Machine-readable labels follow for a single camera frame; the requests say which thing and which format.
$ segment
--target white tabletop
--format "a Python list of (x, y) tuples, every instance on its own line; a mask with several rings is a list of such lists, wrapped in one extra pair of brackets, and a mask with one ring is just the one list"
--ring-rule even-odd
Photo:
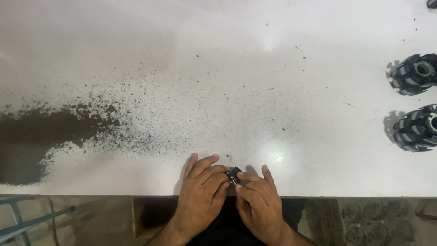
[(437, 150), (388, 136), (392, 111), (437, 102), (437, 88), (401, 96), (386, 77), (437, 52), (424, 1), (0, 1), (0, 33), (0, 112), (92, 93), (128, 123), (128, 140), (51, 149), (40, 183), (2, 194), (177, 195), (197, 152), (267, 164), (281, 196), (437, 196)]

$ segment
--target right hand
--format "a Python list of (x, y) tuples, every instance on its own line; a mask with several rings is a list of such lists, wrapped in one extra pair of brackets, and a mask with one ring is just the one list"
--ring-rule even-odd
[(235, 188), (236, 206), (243, 223), (255, 237), (269, 246), (286, 245), (292, 240), (292, 229), (282, 217), (281, 198), (267, 165), (261, 170), (264, 179), (248, 172), (237, 173), (247, 183)]

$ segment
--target black plastic part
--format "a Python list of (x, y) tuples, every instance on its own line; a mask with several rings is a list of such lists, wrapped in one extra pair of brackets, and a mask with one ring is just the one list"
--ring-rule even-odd
[(437, 9), (437, 0), (429, 0), (427, 6), (430, 9)]
[(437, 114), (435, 105), (411, 111), (393, 125), (393, 129), (397, 130), (393, 138), (402, 144), (402, 148), (412, 152), (424, 152), (431, 150), (428, 148), (437, 147), (437, 130), (433, 125), (433, 115)]
[(235, 181), (236, 184), (239, 184), (240, 179), (237, 178), (238, 172), (242, 172), (241, 169), (239, 169), (238, 167), (234, 167), (234, 169), (232, 169), (232, 171), (230, 171), (230, 172), (226, 171), (225, 174), (228, 176), (229, 181), (231, 183), (233, 183)]
[(390, 85), (402, 95), (417, 95), (437, 85), (437, 54), (412, 55), (390, 73)]
[(235, 177), (237, 177), (238, 172), (242, 172), (241, 169), (234, 167), (234, 169), (231, 171), (231, 174), (233, 174)]

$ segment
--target tiled floor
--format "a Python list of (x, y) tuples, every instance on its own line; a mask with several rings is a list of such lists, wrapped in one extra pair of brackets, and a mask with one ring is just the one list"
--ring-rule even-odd
[[(55, 211), (76, 206), (76, 211), (56, 218), (56, 230), (61, 246), (139, 246), (144, 241), (135, 240), (132, 231), (132, 207), (129, 197), (52, 197)], [(415, 207), (418, 200), (409, 200)], [(22, 201), (19, 208), (23, 219), (30, 220), (51, 213), (47, 197)], [(437, 202), (430, 206), (430, 214), (437, 213)], [(0, 206), (0, 228), (14, 224), (10, 208)], [(437, 242), (437, 222), (420, 218), (412, 220), (416, 230), (415, 246), (433, 246)], [(299, 232), (312, 238), (304, 212)], [(31, 230), (32, 246), (55, 246), (52, 221), (48, 220)], [(7, 244), (20, 246), (19, 240)]]

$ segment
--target black pants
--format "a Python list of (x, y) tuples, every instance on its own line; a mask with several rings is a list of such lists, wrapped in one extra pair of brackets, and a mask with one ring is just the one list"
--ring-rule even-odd
[[(237, 208), (235, 207), (236, 197), (227, 197), (220, 214), (215, 220), (199, 235), (195, 236), (187, 245), (229, 245), (229, 246), (257, 246), (264, 245), (258, 240), (249, 229), (243, 224)], [(298, 224), (304, 210), (304, 200), (288, 199), (282, 200), (282, 216), (285, 222), (297, 231)]]

